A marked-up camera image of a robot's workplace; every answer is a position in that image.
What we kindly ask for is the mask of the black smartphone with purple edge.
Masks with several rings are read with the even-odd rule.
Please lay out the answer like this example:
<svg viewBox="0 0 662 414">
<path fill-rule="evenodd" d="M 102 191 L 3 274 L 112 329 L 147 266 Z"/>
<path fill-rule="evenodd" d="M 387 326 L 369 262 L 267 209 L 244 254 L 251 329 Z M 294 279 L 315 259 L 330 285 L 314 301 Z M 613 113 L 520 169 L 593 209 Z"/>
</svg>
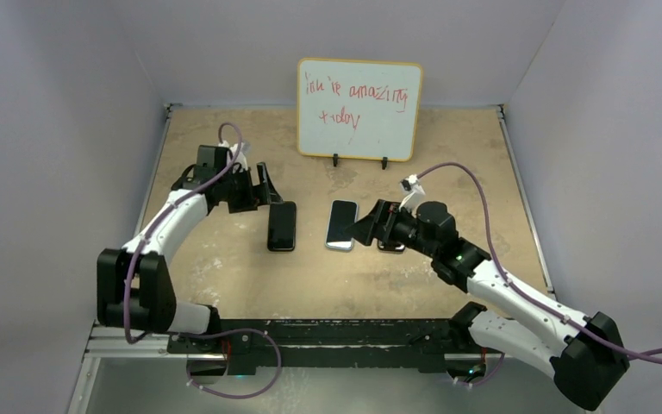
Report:
<svg viewBox="0 0 662 414">
<path fill-rule="evenodd" d="M 377 248 L 384 253 L 401 254 L 405 251 L 406 247 L 401 243 L 385 243 L 377 240 Z"/>
</svg>

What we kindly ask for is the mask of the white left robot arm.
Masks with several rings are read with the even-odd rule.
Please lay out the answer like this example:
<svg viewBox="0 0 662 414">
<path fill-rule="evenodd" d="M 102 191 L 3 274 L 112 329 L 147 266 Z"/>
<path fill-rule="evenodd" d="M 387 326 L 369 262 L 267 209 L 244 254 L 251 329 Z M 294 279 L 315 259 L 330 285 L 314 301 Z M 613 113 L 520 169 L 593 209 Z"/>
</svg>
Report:
<svg viewBox="0 0 662 414">
<path fill-rule="evenodd" d="M 202 145 L 197 160 L 172 184 L 159 212 L 121 248 L 97 257 L 97 320 L 123 328 L 128 342 L 142 334 L 183 334 L 200 352 L 222 344 L 221 318 L 213 305 L 177 298 L 170 263 L 192 230 L 219 204 L 231 214 L 279 204 L 264 162 L 250 168 L 237 146 Z"/>
</svg>

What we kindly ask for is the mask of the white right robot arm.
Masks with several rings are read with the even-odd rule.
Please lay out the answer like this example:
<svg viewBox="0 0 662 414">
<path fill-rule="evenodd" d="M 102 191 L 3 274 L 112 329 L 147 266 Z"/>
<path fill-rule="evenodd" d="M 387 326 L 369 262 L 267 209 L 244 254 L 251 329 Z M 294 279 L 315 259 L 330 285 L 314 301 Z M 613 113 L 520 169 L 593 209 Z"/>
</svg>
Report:
<svg viewBox="0 0 662 414">
<path fill-rule="evenodd" d="M 500 271 L 490 253 L 459 235 L 441 202 L 422 203 L 416 212 L 378 200 L 372 211 L 346 228 L 349 237 L 370 246 L 403 245 L 430 258 L 436 275 L 462 292 L 504 311 L 481 310 L 450 327 L 452 345 L 469 351 L 494 348 L 527 363 L 553 380 L 573 404 L 594 411 L 630 367 L 615 321 L 602 312 L 588 316 Z"/>
</svg>

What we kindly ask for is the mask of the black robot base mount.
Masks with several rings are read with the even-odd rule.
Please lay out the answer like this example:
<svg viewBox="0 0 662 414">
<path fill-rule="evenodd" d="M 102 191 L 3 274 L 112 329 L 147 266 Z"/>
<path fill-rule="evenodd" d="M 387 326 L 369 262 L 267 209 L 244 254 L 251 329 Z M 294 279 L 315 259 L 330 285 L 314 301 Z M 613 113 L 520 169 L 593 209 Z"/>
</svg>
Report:
<svg viewBox="0 0 662 414">
<path fill-rule="evenodd" d="M 409 368 L 444 373 L 462 381 L 484 377 L 497 352 L 465 333 L 460 318 L 228 319 L 228 336 L 198 339 L 174 335 L 167 350 L 200 358 L 228 358 L 231 375 L 259 367 Z"/>
</svg>

